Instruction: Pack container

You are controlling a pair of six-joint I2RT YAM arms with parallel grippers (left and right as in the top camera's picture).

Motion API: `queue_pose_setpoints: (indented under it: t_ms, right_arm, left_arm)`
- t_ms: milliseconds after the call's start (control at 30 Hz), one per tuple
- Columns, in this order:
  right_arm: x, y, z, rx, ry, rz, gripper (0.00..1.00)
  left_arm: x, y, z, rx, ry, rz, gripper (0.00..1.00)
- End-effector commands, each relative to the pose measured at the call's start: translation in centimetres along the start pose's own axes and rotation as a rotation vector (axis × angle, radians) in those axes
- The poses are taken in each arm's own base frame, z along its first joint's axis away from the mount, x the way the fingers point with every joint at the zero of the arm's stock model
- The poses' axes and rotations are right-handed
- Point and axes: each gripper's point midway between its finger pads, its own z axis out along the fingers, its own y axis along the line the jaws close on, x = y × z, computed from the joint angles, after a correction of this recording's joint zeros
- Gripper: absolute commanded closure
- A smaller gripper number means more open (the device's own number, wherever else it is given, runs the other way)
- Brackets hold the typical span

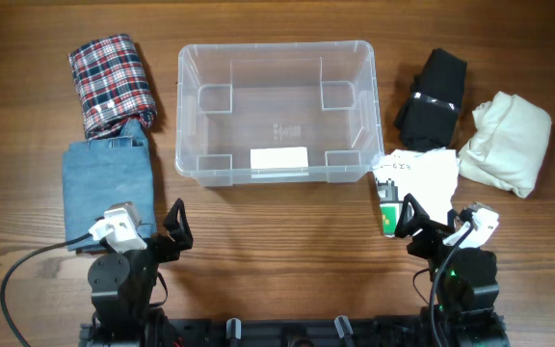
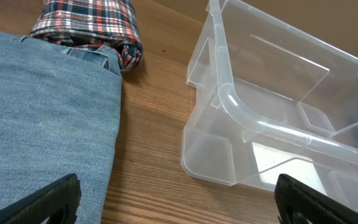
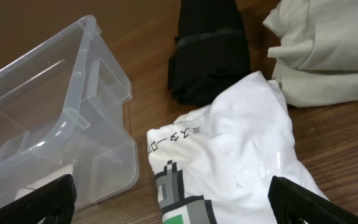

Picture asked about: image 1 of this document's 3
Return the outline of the white printed t-shirt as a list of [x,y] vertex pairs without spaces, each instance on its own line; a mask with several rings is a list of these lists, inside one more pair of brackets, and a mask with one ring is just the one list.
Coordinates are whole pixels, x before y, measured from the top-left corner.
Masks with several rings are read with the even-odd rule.
[[432,220],[447,223],[458,185],[459,167],[454,149],[427,152],[396,149],[380,161],[373,174],[385,237],[395,235],[407,194],[416,198]]

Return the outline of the blue jeans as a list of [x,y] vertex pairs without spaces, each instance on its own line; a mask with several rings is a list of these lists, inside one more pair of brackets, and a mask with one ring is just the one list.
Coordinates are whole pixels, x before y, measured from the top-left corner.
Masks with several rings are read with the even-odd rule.
[[149,143],[137,120],[112,138],[70,144],[63,154],[62,184],[67,241],[88,234],[110,206],[126,201],[140,214],[142,237],[157,231]]

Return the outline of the black garment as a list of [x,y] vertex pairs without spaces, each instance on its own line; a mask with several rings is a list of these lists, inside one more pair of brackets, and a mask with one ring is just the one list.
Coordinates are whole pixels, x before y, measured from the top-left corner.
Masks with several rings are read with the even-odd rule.
[[394,121],[407,149],[428,151],[450,145],[463,106],[466,68],[467,62],[444,49],[432,51]]

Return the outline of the cream garment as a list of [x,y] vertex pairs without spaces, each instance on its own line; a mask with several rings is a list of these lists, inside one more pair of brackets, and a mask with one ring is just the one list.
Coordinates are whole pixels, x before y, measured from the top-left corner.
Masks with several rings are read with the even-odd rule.
[[527,198],[547,151],[549,114],[517,94],[499,92],[472,117],[476,132],[458,153],[460,175]]

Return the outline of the plaid shirt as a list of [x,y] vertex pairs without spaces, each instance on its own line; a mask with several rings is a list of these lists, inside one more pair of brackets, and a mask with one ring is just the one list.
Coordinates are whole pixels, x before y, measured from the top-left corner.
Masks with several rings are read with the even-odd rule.
[[85,138],[114,137],[130,120],[150,128],[157,117],[141,56],[127,34],[92,40],[67,55]]

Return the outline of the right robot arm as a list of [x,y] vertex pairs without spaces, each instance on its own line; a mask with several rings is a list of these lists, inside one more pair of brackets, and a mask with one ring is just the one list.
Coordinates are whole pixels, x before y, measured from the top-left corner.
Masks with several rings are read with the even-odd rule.
[[421,310],[433,346],[508,346],[494,303],[500,291],[497,257],[482,246],[499,226],[499,214],[474,203],[433,220],[416,198],[403,199],[394,235],[410,237],[407,252],[428,262],[432,287]]

